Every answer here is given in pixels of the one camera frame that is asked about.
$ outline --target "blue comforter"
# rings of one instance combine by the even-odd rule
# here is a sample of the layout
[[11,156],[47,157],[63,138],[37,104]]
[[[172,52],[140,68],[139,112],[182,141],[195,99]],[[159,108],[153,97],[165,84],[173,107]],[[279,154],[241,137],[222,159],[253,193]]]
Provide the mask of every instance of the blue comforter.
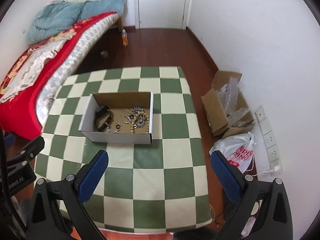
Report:
[[104,12],[116,11],[120,16],[126,0],[97,0],[86,2],[59,1],[47,5],[39,12],[28,31],[29,44],[36,43],[63,30],[70,29],[75,22]]

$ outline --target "white door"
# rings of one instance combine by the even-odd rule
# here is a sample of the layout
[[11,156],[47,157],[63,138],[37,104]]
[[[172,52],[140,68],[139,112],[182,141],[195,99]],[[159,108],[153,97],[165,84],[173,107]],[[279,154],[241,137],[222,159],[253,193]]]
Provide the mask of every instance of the white door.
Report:
[[140,28],[181,29],[186,0],[139,0]]

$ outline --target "orange bottle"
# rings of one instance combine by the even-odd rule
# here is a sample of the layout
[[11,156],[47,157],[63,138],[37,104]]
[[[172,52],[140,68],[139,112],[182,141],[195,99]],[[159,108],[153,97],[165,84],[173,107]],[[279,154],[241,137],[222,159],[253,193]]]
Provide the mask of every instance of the orange bottle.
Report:
[[128,46],[128,35],[125,29],[122,30],[122,41],[123,41],[123,46]]

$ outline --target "brown cardboard box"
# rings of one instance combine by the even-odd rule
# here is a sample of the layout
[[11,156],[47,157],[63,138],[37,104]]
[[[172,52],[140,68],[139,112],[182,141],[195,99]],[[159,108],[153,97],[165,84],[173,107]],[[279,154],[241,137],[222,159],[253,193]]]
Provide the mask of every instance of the brown cardboard box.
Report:
[[[95,128],[95,112],[99,106],[108,106],[113,113],[111,130],[115,124],[121,124],[121,130],[117,133],[98,132]],[[135,129],[130,133],[131,126],[123,121],[126,112],[135,106],[143,107],[149,115],[149,133],[147,126]],[[120,93],[93,93],[90,94],[84,114],[82,115],[79,131],[92,142],[124,143],[124,144],[151,144],[153,119],[153,93],[151,92],[120,92]]]
[[[231,135],[247,133],[253,129],[254,124],[248,127],[231,127],[215,92],[229,82],[229,77],[236,77],[240,80],[241,76],[241,73],[218,71],[213,78],[211,89],[201,97],[208,123],[214,136],[223,135],[223,138],[225,138]],[[249,108],[242,93],[239,93],[236,110],[239,110],[241,107]],[[240,121],[249,122],[252,119],[253,116],[249,112]]]

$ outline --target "green and white checkered tablecloth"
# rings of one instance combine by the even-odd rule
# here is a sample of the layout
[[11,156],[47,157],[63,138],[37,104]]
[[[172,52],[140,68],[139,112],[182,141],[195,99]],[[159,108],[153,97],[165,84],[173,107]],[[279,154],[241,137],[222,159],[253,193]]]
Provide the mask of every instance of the green and white checkered tablecloth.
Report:
[[[154,93],[151,145],[95,143],[78,131],[90,93]],[[48,181],[76,174],[100,149],[109,165],[84,207],[99,228],[165,233],[209,224],[204,153],[180,67],[130,67],[70,76],[57,92],[35,172]],[[60,202],[63,215],[67,215]]]

